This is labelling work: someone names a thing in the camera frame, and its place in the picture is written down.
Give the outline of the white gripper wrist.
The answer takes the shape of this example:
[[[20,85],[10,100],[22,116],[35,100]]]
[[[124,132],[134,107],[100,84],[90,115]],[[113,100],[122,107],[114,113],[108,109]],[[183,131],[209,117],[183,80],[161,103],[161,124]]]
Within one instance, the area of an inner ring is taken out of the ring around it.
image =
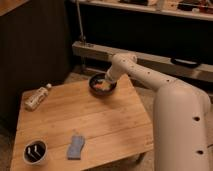
[[[116,82],[117,80],[118,80],[118,77],[116,75],[112,75],[111,71],[108,70],[105,74],[105,80],[102,81],[103,90],[110,90],[111,84],[108,82]]]

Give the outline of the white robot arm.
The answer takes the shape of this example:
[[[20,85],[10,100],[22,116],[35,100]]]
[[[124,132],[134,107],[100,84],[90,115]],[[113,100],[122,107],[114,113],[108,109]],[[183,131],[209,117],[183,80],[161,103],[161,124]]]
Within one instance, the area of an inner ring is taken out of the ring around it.
[[[156,92],[153,101],[154,171],[210,171],[205,115],[208,94],[181,79],[141,66],[133,53],[109,58],[108,83],[128,74]]]

